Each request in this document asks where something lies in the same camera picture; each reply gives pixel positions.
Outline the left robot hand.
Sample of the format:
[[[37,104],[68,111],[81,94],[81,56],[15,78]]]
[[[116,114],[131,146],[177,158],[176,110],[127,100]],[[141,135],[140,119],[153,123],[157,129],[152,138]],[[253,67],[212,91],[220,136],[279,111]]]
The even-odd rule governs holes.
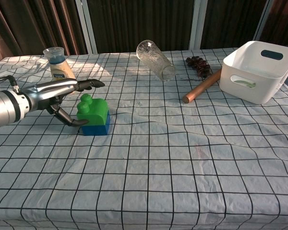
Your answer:
[[[88,120],[76,120],[71,118],[70,115],[60,107],[63,98],[74,91],[82,92],[84,90],[91,90],[92,88],[100,88],[104,86],[105,84],[103,82],[96,79],[81,81],[75,79],[63,79],[23,88],[22,93],[30,102],[31,112],[36,110],[47,110],[48,113],[54,115],[63,124],[70,127],[80,127],[87,124]]]

